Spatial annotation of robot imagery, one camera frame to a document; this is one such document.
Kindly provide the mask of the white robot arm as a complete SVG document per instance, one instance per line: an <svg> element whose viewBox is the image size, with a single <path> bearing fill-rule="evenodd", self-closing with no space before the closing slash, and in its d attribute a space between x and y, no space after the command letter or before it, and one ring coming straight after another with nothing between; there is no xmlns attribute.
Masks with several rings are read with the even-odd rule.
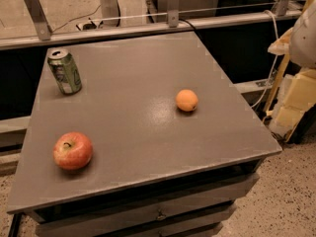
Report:
<svg viewBox="0 0 316 237"><path fill-rule="evenodd" d="M288 54L292 63L316 68L316 0L310 3L292 28L269 46L268 52Z"/></svg>

